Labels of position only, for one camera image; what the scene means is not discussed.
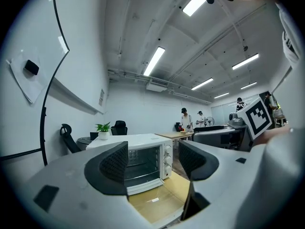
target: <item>air conditioner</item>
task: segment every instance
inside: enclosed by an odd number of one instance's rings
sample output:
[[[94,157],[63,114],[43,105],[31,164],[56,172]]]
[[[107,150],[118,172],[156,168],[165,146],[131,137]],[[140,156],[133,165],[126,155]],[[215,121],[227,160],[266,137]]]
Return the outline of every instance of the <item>air conditioner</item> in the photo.
[[[147,85],[146,89],[154,92],[163,92],[167,90],[168,83],[161,81],[161,80],[156,80],[156,79],[151,79]]]

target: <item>oven window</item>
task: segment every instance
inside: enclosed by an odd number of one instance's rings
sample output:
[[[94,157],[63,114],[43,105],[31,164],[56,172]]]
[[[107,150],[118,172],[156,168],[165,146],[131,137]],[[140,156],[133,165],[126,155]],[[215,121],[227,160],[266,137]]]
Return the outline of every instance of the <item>oven window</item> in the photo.
[[[125,170],[126,187],[132,187],[160,178],[160,147],[128,151]]]

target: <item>oven control knob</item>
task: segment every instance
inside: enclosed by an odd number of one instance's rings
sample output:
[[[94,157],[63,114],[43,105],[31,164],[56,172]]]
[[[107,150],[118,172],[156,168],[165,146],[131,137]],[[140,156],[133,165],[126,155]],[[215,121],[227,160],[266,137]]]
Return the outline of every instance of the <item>oven control knob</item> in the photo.
[[[166,145],[165,148],[164,148],[165,154],[166,154],[166,155],[167,155],[167,154],[170,154],[170,153],[171,153],[171,149],[172,149],[172,147],[171,147],[170,145]]]
[[[168,164],[168,165],[171,165],[172,164],[172,157],[170,156],[166,156],[164,158],[164,163]]]
[[[166,166],[164,170],[165,170],[166,174],[170,174],[172,171],[172,168],[170,166]]]

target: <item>ceiling light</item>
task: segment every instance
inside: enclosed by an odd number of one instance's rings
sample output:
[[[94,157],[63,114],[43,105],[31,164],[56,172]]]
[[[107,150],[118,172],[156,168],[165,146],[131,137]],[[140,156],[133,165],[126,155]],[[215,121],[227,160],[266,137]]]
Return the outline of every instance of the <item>ceiling light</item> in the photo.
[[[208,84],[209,82],[212,82],[212,81],[213,81],[213,78],[210,78],[209,80],[199,84],[198,86],[193,87],[192,90],[196,90],[197,88],[202,87],[203,85]]]
[[[241,61],[241,62],[238,63],[237,65],[232,66],[232,69],[233,69],[233,70],[236,70],[237,68],[239,68],[239,67],[245,65],[246,63],[249,63],[249,62],[253,61],[254,59],[257,59],[258,57],[259,57],[259,54],[257,53],[257,54],[255,54],[255,55],[253,55],[252,57],[250,57],[250,58],[248,58],[248,59],[246,59],[246,60],[244,60],[244,61]]]
[[[229,93],[226,93],[226,94],[222,94],[222,95],[219,95],[219,96],[217,96],[217,97],[215,97],[215,98],[219,98],[219,97],[222,97],[222,96],[225,96],[225,95],[228,95]]]
[[[152,60],[149,62],[144,75],[145,76],[149,76],[150,73],[152,72],[153,68],[156,66],[157,62],[159,61],[159,59],[161,58],[161,56],[163,55],[163,53],[165,52],[164,48],[158,47],[157,51],[154,53]]]
[[[247,85],[247,86],[244,86],[244,87],[242,87],[241,89],[245,89],[245,88],[247,88],[247,87],[249,87],[249,86],[253,86],[253,85],[255,85],[257,82],[254,82],[254,83],[252,83],[252,84],[249,84],[249,85]]]
[[[182,11],[188,16],[192,16],[192,14],[195,13],[195,11],[205,2],[206,0],[191,0]]]

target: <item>office chair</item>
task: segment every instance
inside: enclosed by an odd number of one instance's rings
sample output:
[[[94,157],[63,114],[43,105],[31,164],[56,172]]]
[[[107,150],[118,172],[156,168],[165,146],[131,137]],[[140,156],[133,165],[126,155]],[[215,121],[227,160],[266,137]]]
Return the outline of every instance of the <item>office chair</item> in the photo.
[[[71,132],[72,128],[68,124],[61,124],[62,127],[60,129],[60,135],[62,136],[63,141],[65,142],[68,149],[71,151],[71,153],[77,153],[80,152],[81,149],[76,145],[74,142]]]
[[[127,135],[128,128],[123,120],[117,120],[115,125],[111,127],[112,135]]]

